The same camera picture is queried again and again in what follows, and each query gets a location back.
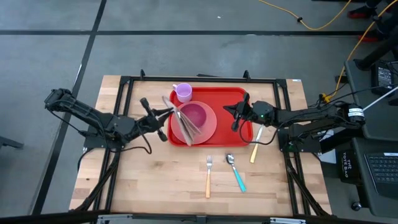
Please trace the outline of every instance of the pink cup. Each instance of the pink cup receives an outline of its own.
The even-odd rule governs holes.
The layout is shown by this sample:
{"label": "pink cup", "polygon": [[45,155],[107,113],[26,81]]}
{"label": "pink cup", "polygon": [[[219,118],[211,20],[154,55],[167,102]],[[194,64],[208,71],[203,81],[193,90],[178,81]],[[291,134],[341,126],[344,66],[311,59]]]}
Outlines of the pink cup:
{"label": "pink cup", "polygon": [[192,99],[192,86],[188,83],[173,85],[173,89],[177,94],[179,102],[186,103]]}

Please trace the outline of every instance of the yellow cable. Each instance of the yellow cable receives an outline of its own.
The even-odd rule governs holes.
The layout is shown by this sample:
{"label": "yellow cable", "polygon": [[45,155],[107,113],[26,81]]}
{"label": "yellow cable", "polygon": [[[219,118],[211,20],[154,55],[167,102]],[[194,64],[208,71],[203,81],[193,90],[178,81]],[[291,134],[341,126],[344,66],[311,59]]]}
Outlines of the yellow cable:
{"label": "yellow cable", "polygon": [[[381,17],[381,16],[383,15],[383,13],[384,13],[388,8],[390,8],[390,7],[391,7],[395,2],[397,2],[397,1],[398,1],[398,0],[394,0],[393,2],[391,2],[391,3],[390,3],[386,8],[384,8],[383,11],[381,11],[381,12],[379,13],[379,15],[377,15],[377,16],[378,16],[378,17]],[[355,45],[354,49],[351,51],[351,53],[349,53],[347,60],[349,60],[349,59],[351,58],[351,56],[354,54],[354,51],[356,50],[356,48],[358,47],[358,45],[362,42],[362,40],[364,39],[365,35],[369,32],[369,30],[372,28],[373,25],[374,25],[374,22],[372,22],[371,25],[366,29],[365,33],[362,35],[362,37],[360,38],[360,40],[358,41],[358,43]],[[329,103],[329,102],[330,102],[330,99],[336,95],[337,89],[338,89],[338,86],[339,86],[339,84],[340,84],[340,81],[341,81],[341,78],[342,78],[343,74],[344,74],[344,66],[343,66],[343,68],[341,69],[340,76],[338,77],[338,81],[337,81],[337,85],[336,85],[336,90],[335,90],[334,94],[332,94],[332,95],[330,95],[330,96],[326,96],[325,94],[323,94],[323,99],[325,100],[325,102]]]}
{"label": "yellow cable", "polygon": [[[277,9],[280,9],[280,10],[282,10],[282,11],[285,11],[285,12],[289,13],[290,15],[294,16],[296,19],[299,18],[299,16],[297,16],[296,14],[294,14],[293,12],[291,12],[291,11],[289,11],[289,10],[287,10],[287,9],[284,9],[284,8],[282,8],[282,7],[273,5],[273,4],[268,3],[268,2],[266,2],[266,1],[263,1],[263,0],[259,0],[259,1],[262,2],[262,3],[264,3],[264,4],[267,4],[267,5],[269,5],[269,6],[272,6],[272,7],[275,7],[275,8],[277,8]],[[309,30],[322,30],[323,28],[325,28],[325,27],[327,27],[328,25],[330,25],[335,19],[337,19],[337,17],[339,17],[339,16],[341,15],[341,13],[342,13],[342,12],[347,8],[347,6],[351,3],[351,1],[352,1],[352,0],[349,0],[349,1],[347,2],[347,4],[341,9],[341,11],[340,11],[331,21],[329,21],[327,24],[325,24],[325,25],[323,25],[323,26],[321,26],[321,27],[319,27],[319,28],[311,28],[311,27],[309,27],[308,25],[306,25],[306,23],[304,23],[303,20],[300,20],[300,22],[301,22],[301,24],[303,24],[303,25],[304,25],[307,29],[309,29]]]}

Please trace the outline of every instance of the fork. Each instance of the fork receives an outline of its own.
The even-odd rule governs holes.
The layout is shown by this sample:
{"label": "fork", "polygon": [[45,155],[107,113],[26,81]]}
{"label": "fork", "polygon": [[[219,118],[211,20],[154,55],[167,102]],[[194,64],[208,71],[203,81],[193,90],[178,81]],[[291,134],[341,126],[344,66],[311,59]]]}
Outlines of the fork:
{"label": "fork", "polygon": [[213,157],[207,156],[207,179],[206,179],[206,198],[210,198],[210,170],[213,165]]}

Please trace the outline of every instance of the keyboard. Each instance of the keyboard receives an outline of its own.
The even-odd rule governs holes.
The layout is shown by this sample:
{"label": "keyboard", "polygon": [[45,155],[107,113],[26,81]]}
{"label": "keyboard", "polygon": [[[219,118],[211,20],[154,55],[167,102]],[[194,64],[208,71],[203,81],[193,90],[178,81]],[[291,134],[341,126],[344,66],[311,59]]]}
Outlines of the keyboard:
{"label": "keyboard", "polygon": [[398,153],[365,154],[366,162],[379,195],[398,197]]}

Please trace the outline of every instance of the white cable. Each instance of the white cable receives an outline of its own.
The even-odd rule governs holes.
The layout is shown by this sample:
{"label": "white cable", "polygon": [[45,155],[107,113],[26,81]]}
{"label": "white cable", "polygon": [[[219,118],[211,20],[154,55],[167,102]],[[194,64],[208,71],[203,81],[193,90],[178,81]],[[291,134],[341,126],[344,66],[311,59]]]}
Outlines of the white cable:
{"label": "white cable", "polygon": [[378,98],[377,100],[373,101],[371,104],[367,105],[367,107],[365,107],[365,108],[363,109],[363,111],[366,111],[366,109],[368,109],[369,107],[373,106],[375,103],[377,103],[378,101],[382,100],[384,97],[390,95],[393,91],[396,91],[397,89],[398,89],[398,86],[395,87],[395,88],[394,88],[393,90],[391,90],[390,92],[388,92],[388,93],[382,95],[380,98]]}

